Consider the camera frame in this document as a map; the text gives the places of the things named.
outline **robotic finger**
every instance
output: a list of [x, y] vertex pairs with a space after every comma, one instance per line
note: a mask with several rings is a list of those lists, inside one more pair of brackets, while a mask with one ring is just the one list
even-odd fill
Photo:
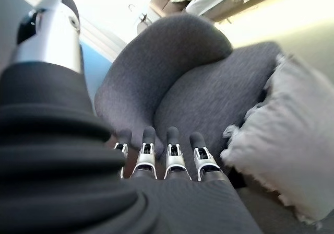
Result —
[[142, 147], [139, 151], [138, 159], [132, 178], [150, 177], [157, 179], [156, 172], [156, 153], [154, 144], [156, 142], [156, 131], [153, 127], [146, 127], [142, 134]]
[[194, 161], [198, 172], [198, 181], [225, 180], [228, 177], [223, 173], [217, 165], [213, 156], [206, 147], [203, 136], [198, 132], [190, 135], [190, 145], [194, 151]]
[[175, 127], [167, 130], [166, 173], [164, 179], [186, 179], [191, 177], [186, 169], [183, 154], [178, 144], [179, 132]]
[[[132, 132], [130, 129], [125, 129], [119, 132], [118, 134], [118, 142], [115, 144], [114, 149], [120, 150], [124, 154], [125, 159], [128, 154], [128, 145], [131, 142]], [[124, 178], [124, 167], [121, 168], [120, 177]]]

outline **blue wall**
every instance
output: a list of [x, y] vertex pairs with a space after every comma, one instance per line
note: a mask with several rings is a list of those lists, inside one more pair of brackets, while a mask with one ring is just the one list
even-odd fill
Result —
[[83, 62], [85, 65], [85, 77], [89, 97], [94, 105], [94, 96], [105, 75], [107, 74], [111, 62], [92, 49], [85, 43], [81, 43], [83, 52]]

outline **gray fabric upholstery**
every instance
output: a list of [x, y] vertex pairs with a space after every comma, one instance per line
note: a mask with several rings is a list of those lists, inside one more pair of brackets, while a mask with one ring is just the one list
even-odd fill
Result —
[[[162, 18], [133, 40], [112, 64], [95, 96], [97, 115], [113, 132], [133, 131], [132, 145], [141, 146], [142, 132], [171, 86], [187, 71], [217, 62], [232, 52], [228, 39], [209, 22], [180, 14]], [[163, 145], [156, 140], [159, 157]]]
[[179, 129], [192, 177], [196, 177], [196, 170], [189, 135], [201, 132], [220, 162], [226, 144], [222, 132], [230, 124], [240, 125], [246, 112], [257, 104], [279, 52], [272, 42], [235, 49], [225, 60], [188, 71], [164, 96], [154, 117], [157, 135], [165, 143], [167, 128]]
[[321, 221], [322, 228], [299, 222], [290, 208], [273, 200], [268, 193], [248, 188], [239, 189], [238, 195], [264, 234], [333, 234], [334, 212]]

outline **floor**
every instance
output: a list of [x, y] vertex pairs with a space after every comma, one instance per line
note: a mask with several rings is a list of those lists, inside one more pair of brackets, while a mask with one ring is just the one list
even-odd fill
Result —
[[235, 48], [273, 40], [334, 82], [334, 0], [266, 0], [215, 26]]

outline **chair seat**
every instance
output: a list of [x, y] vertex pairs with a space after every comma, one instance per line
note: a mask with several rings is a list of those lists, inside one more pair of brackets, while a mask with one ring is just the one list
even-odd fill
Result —
[[192, 132], [201, 132], [218, 165], [226, 146], [222, 132], [241, 125], [246, 112], [263, 99], [263, 87], [275, 68], [280, 48], [273, 42], [235, 49], [224, 60], [196, 67], [170, 88], [154, 115], [157, 136], [165, 144], [166, 130], [176, 126], [190, 175], [196, 179]]

